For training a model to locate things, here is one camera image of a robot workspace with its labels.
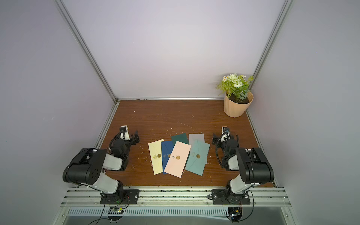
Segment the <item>navy blue envelope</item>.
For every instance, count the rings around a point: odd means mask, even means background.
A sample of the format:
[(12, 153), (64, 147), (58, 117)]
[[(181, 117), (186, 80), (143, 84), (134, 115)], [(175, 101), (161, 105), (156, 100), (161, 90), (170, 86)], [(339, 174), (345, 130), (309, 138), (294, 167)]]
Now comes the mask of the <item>navy blue envelope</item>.
[(171, 156), (171, 153), (173, 151), (173, 147), (174, 147), (174, 144), (172, 141), (161, 142), (163, 174), (166, 174), (165, 168), (166, 168), (168, 160)]

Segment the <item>pink envelope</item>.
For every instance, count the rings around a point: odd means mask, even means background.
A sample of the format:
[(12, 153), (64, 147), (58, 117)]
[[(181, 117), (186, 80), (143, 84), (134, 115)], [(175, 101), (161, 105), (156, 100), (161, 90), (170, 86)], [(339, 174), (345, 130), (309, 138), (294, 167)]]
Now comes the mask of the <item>pink envelope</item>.
[(171, 152), (164, 172), (181, 178), (190, 153), (190, 149), (191, 145), (177, 141)]

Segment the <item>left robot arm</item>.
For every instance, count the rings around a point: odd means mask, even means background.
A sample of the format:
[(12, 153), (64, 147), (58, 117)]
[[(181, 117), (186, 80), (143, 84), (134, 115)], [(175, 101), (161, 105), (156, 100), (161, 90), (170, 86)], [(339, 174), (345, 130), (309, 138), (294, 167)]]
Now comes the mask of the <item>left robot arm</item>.
[(105, 170), (123, 172), (128, 165), (132, 145), (140, 142), (137, 132), (128, 136), (128, 132), (119, 132), (110, 143), (111, 153), (106, 149), (83, 148), (71, 160), (63, 172), (67, 183), (88, 186), (100, 192), (100, 203), (137, 204), (139, 190), (125, 190), (123, 183), (110, 178)]

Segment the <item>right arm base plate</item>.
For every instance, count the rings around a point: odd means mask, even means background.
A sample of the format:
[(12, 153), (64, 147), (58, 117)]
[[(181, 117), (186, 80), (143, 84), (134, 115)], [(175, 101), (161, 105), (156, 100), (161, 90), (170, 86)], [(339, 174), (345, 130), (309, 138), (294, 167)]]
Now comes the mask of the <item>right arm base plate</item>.
[(225, 189), (213, 189), (207, 198), (212, 200), (213, 204), (244, 204), (250, 205), (250, 197), (248, 194), (234, 194)]

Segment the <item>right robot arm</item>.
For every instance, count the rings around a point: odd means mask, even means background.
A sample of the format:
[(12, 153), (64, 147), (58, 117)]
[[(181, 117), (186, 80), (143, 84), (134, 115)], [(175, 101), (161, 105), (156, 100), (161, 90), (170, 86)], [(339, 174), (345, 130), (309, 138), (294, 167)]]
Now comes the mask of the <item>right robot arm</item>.
[(212, 144), (221, 168), (239, 172), (224, 189), (211, 191), (209, 199), (213, 204), (248, 205), (252, 188), (273, 182), (273, 168), (261, 148), (241, 148), (239, 138), (227, 132), (219, 137), (213, 135)]

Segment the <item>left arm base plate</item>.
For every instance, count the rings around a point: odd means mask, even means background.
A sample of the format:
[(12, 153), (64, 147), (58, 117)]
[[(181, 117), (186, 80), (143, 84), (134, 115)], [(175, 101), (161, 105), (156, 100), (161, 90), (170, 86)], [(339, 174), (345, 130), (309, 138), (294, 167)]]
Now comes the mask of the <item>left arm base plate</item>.
[(125, 189), (114, 194), (101, 193), (100, 204), (137, 204), (139, 192), (139, 189)]

